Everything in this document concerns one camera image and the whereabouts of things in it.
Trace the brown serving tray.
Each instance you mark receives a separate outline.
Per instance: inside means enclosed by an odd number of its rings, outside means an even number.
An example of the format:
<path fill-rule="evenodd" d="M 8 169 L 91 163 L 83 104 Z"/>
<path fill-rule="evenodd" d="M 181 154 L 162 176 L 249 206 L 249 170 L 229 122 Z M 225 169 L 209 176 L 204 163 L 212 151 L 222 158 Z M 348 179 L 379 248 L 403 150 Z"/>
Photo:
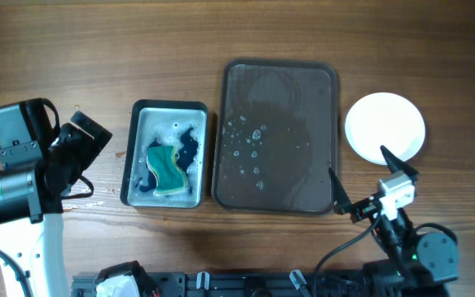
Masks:
<path fill-rule="evenodd" d="M 224 68 L 212 197 L 226 210 L 325 215 L 338 165 L 338 77 L 326 63 Z"/>

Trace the black soapy water tray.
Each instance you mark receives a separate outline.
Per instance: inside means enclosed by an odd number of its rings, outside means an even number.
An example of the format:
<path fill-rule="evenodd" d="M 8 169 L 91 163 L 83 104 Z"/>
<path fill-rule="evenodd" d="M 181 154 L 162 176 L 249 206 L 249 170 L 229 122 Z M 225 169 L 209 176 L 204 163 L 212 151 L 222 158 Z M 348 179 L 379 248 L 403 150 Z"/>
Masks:
<path fill-rule="evenodd" d="M 139 100 L 134 103 L 120 199 L 133 207 L 195 208 L 204 179 L 208 108 L 198 101 Z M 155 196 L 156 179 L 147 165 L 149 147 L 177 146 L 185 191 Z"/>

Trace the green yellow sponge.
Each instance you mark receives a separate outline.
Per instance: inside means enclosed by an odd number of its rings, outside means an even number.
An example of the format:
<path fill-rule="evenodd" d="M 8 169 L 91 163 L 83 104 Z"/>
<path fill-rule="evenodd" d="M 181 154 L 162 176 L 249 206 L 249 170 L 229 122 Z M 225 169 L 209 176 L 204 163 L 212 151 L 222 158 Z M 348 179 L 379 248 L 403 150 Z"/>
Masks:
<path fill-rule="evenodd" d="M 177 146 L 161 145 L 147 149 L 147 165 L 156 179 L 155 196 L 180 193 L 187 188 L 186 174 L 177 165 Z"/>

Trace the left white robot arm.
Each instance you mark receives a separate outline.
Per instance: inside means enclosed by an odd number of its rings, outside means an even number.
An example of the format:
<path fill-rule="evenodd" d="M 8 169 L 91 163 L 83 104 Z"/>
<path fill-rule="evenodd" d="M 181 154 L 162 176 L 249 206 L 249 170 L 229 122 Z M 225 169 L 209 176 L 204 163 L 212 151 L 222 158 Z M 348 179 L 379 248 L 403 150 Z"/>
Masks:
<path fill-rule="evenodd" d="M 112 134 L 82 112 L 53 136 L 0 149 L 0 267 L 9 296 L 68 296 L 63 200 Z"/>

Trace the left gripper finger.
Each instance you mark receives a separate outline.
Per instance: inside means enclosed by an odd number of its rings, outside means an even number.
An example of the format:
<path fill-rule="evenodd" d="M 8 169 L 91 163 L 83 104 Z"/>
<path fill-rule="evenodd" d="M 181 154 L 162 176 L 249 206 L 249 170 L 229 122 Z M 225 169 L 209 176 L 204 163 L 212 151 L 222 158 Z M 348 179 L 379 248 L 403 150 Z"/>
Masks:
<path fill-rule="evenodd" d="M 112 133 L 109 130 L 97 124 L 81 111 L 75 112 L 70 120 L 94 140 L 110 140 L 112 138 Z"/>
<path fill-rule="evenodd" d="M 92 139 L 87 139 L 84 144 L 81 145 L 82 167 L 90 167 L 111 138 L 111 134 L 103 134 Z"/>

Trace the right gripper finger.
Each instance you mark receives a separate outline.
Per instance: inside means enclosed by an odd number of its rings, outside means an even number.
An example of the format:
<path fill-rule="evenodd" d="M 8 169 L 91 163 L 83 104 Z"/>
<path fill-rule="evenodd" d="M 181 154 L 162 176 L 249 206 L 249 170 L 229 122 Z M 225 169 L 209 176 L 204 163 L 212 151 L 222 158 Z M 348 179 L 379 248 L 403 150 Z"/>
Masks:
<path fill-rule="evenodd" d="M 335 206 L 347 207 L 348 205 L 351 205 L 350 198 L 346 194 L 346 191 L 335 171 L 330 167 L 328 172 L 332 184 L 332 199 L 334 200 Z"/>
<path fill-rule="evenodd" d="M 381 153 L 383 158 L 387 164 L 388 169 L 391 173 L 396 173 L 399 171 L 404 172 L 408 176 L 417 176 L 418 171 L 407 164 L 406 162 L 402 161 L 398 157 L 396 157 L 391 151 L 389 151 L 384 145 L 380 146 Z"/>

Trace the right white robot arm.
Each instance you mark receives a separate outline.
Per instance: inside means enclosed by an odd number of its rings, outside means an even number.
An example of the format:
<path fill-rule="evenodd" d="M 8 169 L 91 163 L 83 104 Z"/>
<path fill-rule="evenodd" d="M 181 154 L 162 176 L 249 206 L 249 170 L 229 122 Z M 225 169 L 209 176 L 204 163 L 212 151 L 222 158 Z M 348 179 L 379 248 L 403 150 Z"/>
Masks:
<path fill-rule="evenodd" d="M 369 221 L 357 237 L 324 256 L 313 273 L 312 294 L 330 296 L 446 296 L 448 284 L 459 277 L 458 238 L 436 223 L 414 225 L 405 208 L 416 197 L 418 171 L 380 148 L 390 176 L 378 182 L 371 196 L 350 201 L 335 171 L 329 172 L 334 211 L 353 223 Z M 339 252 L 371 236 L 386 257 L 359 270 L 326 270 L 324 264 Z"/>

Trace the white plate blue streak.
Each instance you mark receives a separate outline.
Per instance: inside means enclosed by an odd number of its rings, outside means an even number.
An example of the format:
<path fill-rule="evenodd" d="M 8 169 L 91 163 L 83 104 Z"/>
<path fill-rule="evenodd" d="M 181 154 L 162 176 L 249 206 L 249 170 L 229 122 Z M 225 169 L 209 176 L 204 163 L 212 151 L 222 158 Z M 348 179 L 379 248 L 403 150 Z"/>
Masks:
<path fill-rule="evenodd" d="M 370 163 L 385 165 L 380 147 L 402 161 L 421 151 L 426 124 L 417 107 L 398 94 L 376 92 L 360 98 L 348 111 L 344 124 L 351 148 Z"/>

